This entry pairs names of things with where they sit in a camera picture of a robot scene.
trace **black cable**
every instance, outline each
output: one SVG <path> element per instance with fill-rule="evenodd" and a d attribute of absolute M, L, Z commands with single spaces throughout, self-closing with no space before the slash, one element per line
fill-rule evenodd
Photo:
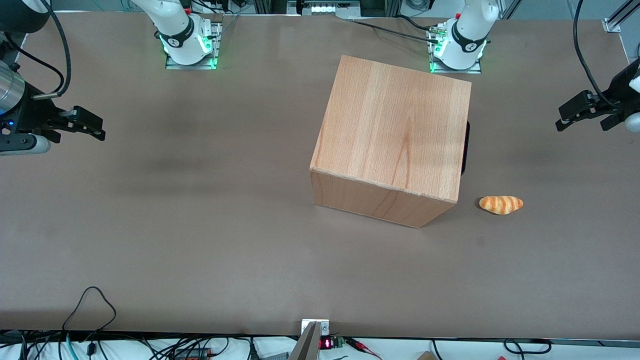
<path fill-rule="evenodd" d="M 438 357 L 438 360 L 442 360 L 442 356 L 440 356 L 440 353 L 438 351 L 438 345 L 436 345 L 436 340 L 435 339 L 431 339 L 431 342 L 433 344 L 433 352 L 436 353 L 436 356 Z"/>
<path fill-rule="evenodd" d="M 102 349 L 102 343 L 100 343 L 100 339 L 97 340 L 98 343 L 98 348 L 100 349 L 100 352 L 102 352 L 102 356 L 104 357 L 104 360 L 109 360 L 109 358 L 107 357 L 107 354 L 104 353 L 104 350 Z"/>
<path fill-rule="evenodd" d="M 399 13 L 398 15 L 396 15 L 396 17 L 398 19 L 404 19 L 407 20 L 411 25 L 415 26 L 416 28 L 419 28 L 420 30 L 424 30 L 424 31 L 429 31 L 430 28 L 437 26 L 437 25 L 431 25 L 431 26 L 422 26 L 422 25 L 418 25 L 415 21 L 413 21 L 412 18 L 410 18 L 409 16 L 405 16 L 402 15 L 401 13 Z"/>
<path fill-rule="evenodd" d="M 58 359 L 62 360 L 62 348 L 61 348 L 61 343 L 62 343 L 62 332 L 60 332 L 60 337 L 58 338 Z"/>
<path fill-rule="evenodd" d="M 24 56 L 28 57 L 29 59 L 39 63 L 40 65 L 46 67 L 47 69 L 52 70 L 53 72 L 55 72 L 58 77 L 60 78 L 60 83 L 58 84 L 58 87 L 53 90 L 53 92 L 57 92 L 58 90 L 60 90 L 62 88 L 62 85 L 65 83 L 65 77 L 62 75 L 62 73 L 60 72 L 60 70 L 56 69 L 55 67 L 53 67 L 52 65 L 49 65 L 48 63 L 38 59 L 37 57 L 27 53 L 26 50 L 23 50 L 18 44 L 16 44 L 13 39 L 11 38 L 11 35 L 9 33 L 4 33 L 4 37 L 6 37 L 6 40 L 9 42 L 9 44 L 11 44 L 11 46 L 16 49 L 18 51 L 18 53 L 23 54 Z"/>
<path fill-rule="evenodd" d="M 405 33 L 401 33 L 400 31 L 396 31 L 396 30 L 391 30 L 391 29 L 385 29 L 385 28 L 381 28 L 377 25 L 373 25 L 373 24 L 367 24 L 366 22 L 360 22 L 360 21 L 356 21 L 356 20 L 347 20 L 348 22 L 354 22 L 355 24 L 360 24 L 360 25 L 364 25 L 364 26 L 369 26 L 370 28 L 374 28 L 374 29 L 378 29 L 378 30 L 382 30 L 382 31 L 386 31 L 387 33 L 391 33 L 391 34 L 395 34 L 395 35 L 399 35 L 401 37 L 407 37 L 407 38 L 412 38 L 412 39 L 416 39 L 416 40 L 421 40 L 421 41 L 426 41 L 426 42 L 432 42 L 434 44 L 436 44 L 438 41 L 435 39 L 430 39 L 430 38 L 421 38 L 421 37 L 417 37 L 415 35 L 409 35 L 409 34 L 405 34 Z"/>
<path fill-rule="evenodd" d="M 516 348 L 518 348 L 518 350 L 511 350 L 509 348 L 509 346 L 507 345 L 508 343 L 512 343 L 512 344 L 516 345 Z M 502 342 L 502 346 L 504 347 L 504 350 L 507 350 L 508 352 L 510 352 L 510 353 L 512 353 L 514 355 L 520 355 L 520 358 L 522 360 L 525 360 L 524 359 L 524 355 L 543 355 L 543 354 L 546 354 L 546 353 L 550 352 L 551 351 L 551 342 L 547 341 L 546 344 L 547 344 L 547 348 L 544 349 L 544 350 L 540 350 L 540 351 L 524 351 L 524 350 L 522 350 L 522 347 L 520 346 L 520 344 L 518 344 L 518 342 L 515 341 L 514 339 L 505 339 Z"/>
<path fill-rule="evenodd" d="M 612 108 L 621 109 L 620 106 L 615 105 L 613 102 L 608 100 L 607 97 L 602 93 L 602 91 L 600 91 L 600 87 L 598 87 L 598 84 L 596 83 L 595 79 L 593 78 L 593 75 L 591 74 L 591 70 L 589 70 L 589 66 L 587 65 L 587 62 L 584 60 L 584 57 L 582 56 L 582 51 L 580 51 L 580 45 L 578 45 L 578 18 L 580 17 L 580 9 L 582 9 L 583 1 L 584 0 L 578 0 L 578 5 L 575 7 L 575 15 L 573 16 L 573 47 L 575 48 L 575 53 L 578 56 L 578 60 L 580 60 L 580 64 L 582 65 L 582 68 L 584 68 L 584 72 L 587 74 L 587 78 L 589 78 L 589 82 L 591 83 L 591 86 L 593 86 L 593 89 L 596 90 L 596 93 L 598 94 L 598 96 Z"/>
<path fill-rule="evenodd" d="M 248 340 L 248 339 L 244 339 L 244 338 L 234 338 L 234 339 L 236 339 L 236 340 L 245 340 L 246 342 L 249 343 L 249 354 L 246 356 L 246 360 L 249 360 L 249 358 L 251 357 L 251 346 L 252 346 L 251 341 Z"/>
<path fill-rule="evenodd" d="M 220 350 L 217 354 L 213 354 L 211 357 L 222 354 L 227 349 L 227 347 L 229 347 L 229 338 L 227 338 L 227 344 L 225 345 L 225 347 L 223 347 L 222 350 Z"/>
<path fill-rule="evenodd" d="M 192 3 L 196 3 L 200 6 L 202 6 L 203 8 L 207 8 L 209 10 L 211 10 L 212 12 L 225 12 L 225 13 L 231 13 L 233 14 L 234 12 L 229 10 L 229 9 L 218 9 L 218 8 L 212 8 L 211 6 L 207 6 L 205 5 L 203 2 L 201 2 L 200 0 L 191 0 Z"/>
<path fill-rule="evenodd" d="M 27 360 L 27 356 L 29 356 L 29 351 L 27 350 L 27 340 L 24 338 L 24 333 L 20 331 L 20 336 L 22 337 L 22 346 L 20 347 L 20 355 L 18 355 L 18 360 Z"/>
<path fill-rule="evenodd" d="M 62 47 L 65 50 L 65 61 L 67 62 L 67 76 L 65 78 L 65 83 L 62 86 L 62 89 L 56 91 L 58 97 L 62 96 L 67 89 L 69 89 L 69 84 L 71 83 L 71 54 L 69 53 L 69 44 L 67 43 L 67 37 L 65 36 L 64 30 L 62 30 L 62 25 L 60 24 L 60 20 L 58 20 L 58 16 L 53 12 L 51 5 L 47 0 L 40 0 L 40 2 L 47 8 L 49 15 L 53 19 L 53 22 L 56 24 L 56 28 L 58 29 L 58 33 L 60 33 L 60 40 L 62 40 Z"/>
<path fill-rule="evenodd" d="M 33 358 L 33 360 L 38 360 L 40 358 L 40 353 L 44 350 L 44 348 L 47 346 L 47 344 L 49 343 L 49 339 L 51 338 L 51 336 L 48 336 L 47 339 L 44 341 L 44 344 L 42 344 L 42 347 L 40 348 L 40 350 L 38 350 L 38 347 L 36 347 L 36 356 Z"/>
<path fill-rule="evenodd" d="M 116 308 L 113 307 L 113 305 L 109 302 L 109 300 L 107 300 L 107 298 L 104 296 L 104 293 L 102 292 L 102 290 L 100 290 L 100 288 L 97 287 L 97 286 L 89 286 L 88 288 L 84 289 L 84 291 L 82 292 L 82 295 L 80 295 L 80 300 L 78 300 L 76 308 L 69 314 L 69 316 L 67 317 L 65 322 L 62 323 L 62 330 L 63 331 L 68 331 L 67 322 L 76 313 L 76 311 L 80 307 L 80 304 L 82 304 L 82 300 L 84 299 L 84 296 L 86 295 L 87 291 L 89 291 L 91 289 L 96 289 L 100 293 L 100 296 L 102 297 L 104 302 L 111 308 L 111 310 L 113 312 L 113 316 L 111 317 L 111 319 L 107 323 L 105 323 L 103 326 L 101 326 L 98 329 L 96 329 L 94 332 L 99 332 L 99 331 L 103 330 L 105 327 L 107 327 L 109 324 L 111 324 L 113 322 L 113 320 L 116 320 L 116 316 L 118 315 L 118 313 L 116 312 Z"/>

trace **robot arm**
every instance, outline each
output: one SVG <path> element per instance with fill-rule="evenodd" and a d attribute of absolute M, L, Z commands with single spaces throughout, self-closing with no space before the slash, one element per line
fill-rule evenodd
<path fill-rule="evenodd" d="M 173 61 L 191 65 L 213 51 L 211 21 L 188 15 L 177 0 L 133 0 L 152 19 L 164 50 Z M 33 33 L 48 21 L 42 0 L 0 1 L 0 31 Z M 0 61 L 0 156 L 41 154 L 60 143 L 59 130 L 86 133 L 104 140 L 102 119 L 74 106 L 57 108 L 50 97 L 26 82 L 19 65 Z"/>
<path fill-rule="evenodd" d="M 151 18 L 171 59 L 192 65 L 213 51 L 211 20 L 187 13 L 178 0 L 132 0 Z"/>
<path fill-rule="evenodd" d="M 41 0 L 0 1 L 0 31 L 7 39 L 9 32 L 40 30 L 49 16 L 50 6 Z M 70 111 L 57 108 L 50 96 L 57 93 L 43 95 L 18 74 L 19 68 L 0 61 L 0 156 L 47 152 L 51 142 L 60 142 L 58 130 L 104 140 L 100 117 L 80 106 Z"/>
<path fill-rule="evenodd" d="M 465 0 L 460 16 L 438 27 L 444 32 L 436 34 L 440 43 L 433 56 L 452 69 L 469 69 L 482 56 L 486 37 L 498 15 L 496 0 Z"/>

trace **brown table surface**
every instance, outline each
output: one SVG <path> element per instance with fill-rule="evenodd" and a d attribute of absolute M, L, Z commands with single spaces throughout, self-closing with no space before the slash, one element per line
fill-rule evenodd
<path fill-rule="evenodd" d="M 357 336 L 640 340 L 640 138 L 556 131 L 557 107 L 590 88 L 570 21 L 498 21 L 483 74 L 455 76 L 473 82 L 467 172 L 458 204 L 416 230 L 315 206 L 308 166 L 340 56 L 427 71 L 424 43 L 242 17 L 219 69 L 188 72 L 164 70 L 144 14 L 60 18 L 73 78 L 56 104 L 103 117 L 107 140 L 63 133 L 0 158 L 0 328 L 59 329 L 97 285 L 113 330 L 295 334 L 319 317 Z M 618 35 L 580 35 L 606 88 L 627 64 Z M 63 69 L 51 22 L 26 49 Z M 525 206 L 499 217 L 485 195 Z M 70 327 L 108 318 L 91 294 Z"/>

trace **wooden box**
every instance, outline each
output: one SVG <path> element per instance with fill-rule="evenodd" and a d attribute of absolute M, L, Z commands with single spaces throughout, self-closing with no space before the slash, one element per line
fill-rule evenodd
<path fill-rule="evenodd" d="M 470 92 L 467 81 L 342 56 L 311 159 L 316 204 L 411 227 L 454 206 Z"/>

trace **power cable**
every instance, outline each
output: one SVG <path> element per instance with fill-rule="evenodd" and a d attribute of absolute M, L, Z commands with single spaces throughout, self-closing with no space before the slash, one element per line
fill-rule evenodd
<path fill-rule="evenodd" d="M 412 38 L 412 39 L 421 40 L 421 41 L 425 41 L 425 42 L 431 42 L 431 43 L 434 43 L 434 44 L 438 43 L 438 41 L 435 40 L 435 39 L 417 37 L 415 35 L 409 35 L 409 34 L 401 33 L 400 31 L 381 28 L 380 26 L 377 26 L 377 25 L 367 24 L 366 22 L 360 22 L 360 21 L 356 21 L 356 20 L 347 20 L 347 21 L 348 22 L 353 22 L 355 24 L 369 26 L 370 28 L 386 31 L 387 33 L 391 33 L 391 34 L 394 34 L 394 35 L 399 35 L 401 37 Z"/>
<path fill-rule="evenodd" d="M 509 348 L 509 346 L 507 345 L 509 343 L 516 345 L 516 348 L 518 350 L 512 350 L 511 348 Z M 524 355 L 527 355 L 527 354 L 528 355 L 543 355 L 543 354 L 546 354 L 546 353 L 550 352 L 551 351 L 551 341 L 547 341 L 546 344 L 547 344 L 547 348 L 544 349 L 544 350 L 540 350 L 540 351 L 524 351 L 524 350 L 522 350 L 522 347 L 520 346 L 520 344 L 517 341 L 515 341 L 514 339 L 505 339 L 502 342 L 502 346 L 504 347 L 504 350 L 507 350 L 508 352 L 510 352 L 510 353 L 512 353 L 514 355 L 520 355 L 520 358 L 522 360 L 525 360 Z"/>
<path fill-rule="evenodd" d="M 413 19 L 412 19 L 412 18 L 410 18 L 409 16 L 402 15 L 401 13 L 399 13 L 398 15 L 396 15 L 396 17 L 397 17 L 398 19 L 404 19 L 404 20 L 407 20 L 411 25 L 415 26 L 416 28 L 418 28 L 418 29 L 420 29 L 420 30 L 424 30 L 424 31 L 429 31 L 429 29 L 433 28 L 434 26 L 437 26 L 437 25 L 431 25 L 431 26 L 422 26 L 422 25 L 419 25 L 417 22 L 413 21 Z"/>
<path fill-rule="evenodd" d="M 9 33 L 4 33 L 4 37 L 6 37 L 6 40 L 9 42 L 9 44 L 11 44 L 11 46 L 16 49 L 18 51 L 18 53 L 23 54 L 24 56 L 28 57 L 29 59 L 39 63 L 40 65 L 46 67 L 47 69 L 55 72 L 58 77 L 60 78 L 60 83 L 58 84 L 58 87 L 53 90 L 53 92 L 57 92 L 58 90 L 60 90 L 62 88 L 62 85 L 65 83 L 65 77 L 62 75 L 62 73 L 60 72 L 60 70 L 56 69 L 54 66 L 49 65 L 48 63 L 38 59 L 37 57 L 27 53 L 26 50 L 24 50 L 23 48 L 21 48 L 18 44 L 16 44 L 13 39 L 11 38 L 11 35 Z"/>
<path fill-rule="evenodd" d="M 600 87 L 598 86 L 595 79 L 593 78 L 593 75 L 591 74 L 591 70 L 589 70 L 589 66 L 587 65 L 587 62 L 584 60 L 584 57 L 582 56 L 582 51 L 580 51 L 580 45 L 578 44 L 578 18 L 580 17 L 580 10 L 582 9 L 583 1 L 584 0 L 578 0 L 578 5 L 575 7 L 575 15 L 573 16 L 573 47 L 575 48 L 575 53 L 578 56 L 578 60 L 580 60 L 580 64 L 582 65 L 584 72 L 587 74 L 587 78 L 589 79 L 591 86 L 593 86 L 593 89 L 596 91 L 599 98 L 601 98 L 604 102 L 606 102 L 612 108 L 621 109 L 621 106 L 615 105 L 613 102 L 607 99 L 607 97 L 602 93 L 602 91 L 600 90 Z"/>
<path fill-rule="evenodd" d="M 42 96 L 36 95 L 34 97 L 34 100 L 50 99 L 51 97 L 61 97 L 65 92 L 67 92 L 67 89 L 69 89 L 69 84 L 71 83 L 71 54 L 69 53 L 69 44 L 67 43 L 67 37 L 65 36 L 65 31 L 62 30 L 62 25 L 60 24 L 60 20 L 58 20 L 58 16 L 56 15 L 56 13 L 53 12 L 53 9 L 51 8 L 51 5 L 49 4 L 49 2 L 47 0 L 40 0 L 40 2 L 44 5 L 45 8 L 47 8 L 49 15 L 51 15 L 51 18 L 53 19 L 53 22 L 55 23 L 56 28 L 58 29 L 58 33 L 60 33 L 60 40 L 62 40 L 62 47 L 65 50 L 65 61 L 67 63 L 67 76 L 65 78 L 65 83 L 62 86 L 62 89 L 60 89 L 59 91 L 53 92 L 51 94 L 44 94 L 44 95 L 48 95 L 48 97 L 42 97 Z"/>
<path fill-rule="evenodd" d="M 433 344 L 433 352 L 436 353 L 438 360 L 442 360 L 442 356 L 440 356 L 440 352 L 438 351 L 438 345 L 436 345 L 436 339 L 431 339 L 431 343 Z"/>

